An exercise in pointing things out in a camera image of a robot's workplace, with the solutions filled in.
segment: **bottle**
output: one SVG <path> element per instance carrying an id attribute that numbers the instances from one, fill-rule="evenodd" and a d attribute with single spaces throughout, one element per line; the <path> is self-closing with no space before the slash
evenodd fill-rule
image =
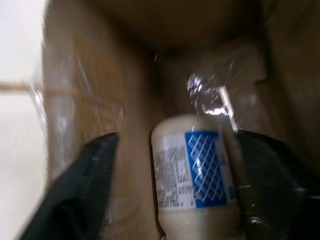
<path id="1" fill-rule="evenodd" d="M 182 115 L 152 132 L 158 219 L 167 240 L 240 240 L 240 209 L 223 137 Z"/>

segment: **bottle label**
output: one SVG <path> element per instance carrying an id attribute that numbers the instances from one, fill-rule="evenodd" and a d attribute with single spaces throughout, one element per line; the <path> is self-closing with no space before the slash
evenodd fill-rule
<path id="1" fill-rule="evenodd" d="M 216 131 L 165 136 L 152 144 L 161 211 L 223 206 L 237 201 L 224 141 Z"/>

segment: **white wall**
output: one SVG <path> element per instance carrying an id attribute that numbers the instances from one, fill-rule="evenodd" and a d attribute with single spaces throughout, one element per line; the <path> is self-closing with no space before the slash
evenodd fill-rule
<path id="1" fill-rule="evenodd" d="M 45 0 L 0 0 L 0 83 L 40 82 Z M 15 239 L 44 193 L 44 132 L 28 93 L 0 91 L 0 239 Z"/>

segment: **blue label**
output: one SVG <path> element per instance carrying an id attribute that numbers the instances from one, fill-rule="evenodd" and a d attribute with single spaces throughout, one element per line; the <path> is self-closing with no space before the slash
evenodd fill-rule
<path id="1" fill-rule="evenodd" d="M 219 156 L 216 149 L 222 142 L 220 134 L 216 131 L 186 132 L 185 142 L 196 207 L 226 205 L 226 188 L 221 171 L 221 166 L 225 165 L 226 161 L 223 156 Z"/>

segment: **brown cardboard wall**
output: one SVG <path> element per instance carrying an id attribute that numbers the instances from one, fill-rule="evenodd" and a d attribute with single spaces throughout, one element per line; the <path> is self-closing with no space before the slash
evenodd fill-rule
<path id="1" fill-rule="evenodd" d="M 154 50 L 189 46 L 251 28 L 250 1 L 95 0 L 104 14 Z"/>
<path id="2" fill-rule="evenodd" d="M 90 139 L 117 131 L 120 144 L 105 226 L 108 239 L 160 239 L 149 136 L 163 118 L 153 62 L 78 1 L 52 2 L 43 46 L 48 184 Z"/>
<path id="3" fill-rule="evenodd" d="M 293 148 L 320 173 L 320 3 L 265 1 L 265 27 L 273 56 L 271 94 L 285 119 Z"/>

